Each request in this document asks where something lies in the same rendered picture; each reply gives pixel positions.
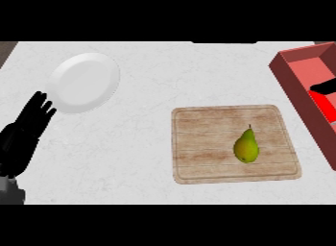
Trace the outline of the red open cardboard box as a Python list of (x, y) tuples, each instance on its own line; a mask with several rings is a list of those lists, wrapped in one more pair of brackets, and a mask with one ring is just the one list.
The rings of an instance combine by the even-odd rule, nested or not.
[(313, 85), (336, 78), (336, 43), (326, 42), (279, 51), (270, 68), (332, 169), (336, 170), (336, 92), (326, 96), (333, 106), (326, 110), (310, 93)]

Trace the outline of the green yellow pear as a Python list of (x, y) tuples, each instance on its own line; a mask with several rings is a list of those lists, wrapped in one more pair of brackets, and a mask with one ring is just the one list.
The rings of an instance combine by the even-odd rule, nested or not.
[(242, 137), (235, 143), (235, 155), (243, 163), (252, 163), (260, 156), (260, 146), (255, 139), (255, 132), (252, 128), (248, 128), (242, 134)]

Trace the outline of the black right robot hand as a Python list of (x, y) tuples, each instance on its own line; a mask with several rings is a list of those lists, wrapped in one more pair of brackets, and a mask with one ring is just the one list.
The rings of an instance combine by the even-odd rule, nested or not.
[(323, 95), (336, 93), (336, 46), (323, 54), (323, 63), (333, 74), (333, 78), (311, 86), (311, 90)]

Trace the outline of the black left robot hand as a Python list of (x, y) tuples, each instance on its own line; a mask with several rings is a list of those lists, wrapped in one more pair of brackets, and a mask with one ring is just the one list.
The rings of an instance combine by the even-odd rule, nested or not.
[(47, 94), (37, 91), (19, 117), (0, 132), (0, 176), (17, 177), (27, 169), (42, 135), (56, 114)]

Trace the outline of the red can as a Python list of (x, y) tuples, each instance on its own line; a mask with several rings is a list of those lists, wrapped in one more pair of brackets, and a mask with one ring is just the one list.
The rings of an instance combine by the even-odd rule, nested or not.
[(336, 125), (336, 108), (330, 103), (327, 97), (316, 91), (310, 91), (310, 95), (316, 101), (319, 110), (330, 125)]

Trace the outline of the wooden cutting board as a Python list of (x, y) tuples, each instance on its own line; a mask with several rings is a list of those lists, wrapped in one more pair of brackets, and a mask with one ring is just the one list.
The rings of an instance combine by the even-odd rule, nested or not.
[[(260, 156), (242, 162), (235, 143), (255, 132)], [(173, 177), (183, 185), (302, 177), (280, 109), (274, 105), (177, 108), (171, 113)]]

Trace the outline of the white round plate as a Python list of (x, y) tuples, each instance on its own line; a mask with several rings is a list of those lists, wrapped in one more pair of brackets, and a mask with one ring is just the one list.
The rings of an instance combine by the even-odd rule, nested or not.
[(56, 68), (46, 90), (58, 110), (68, 114), (95, 110), (112, 97), (121, 81), (115, 60), (101, 53), (70, 58)]

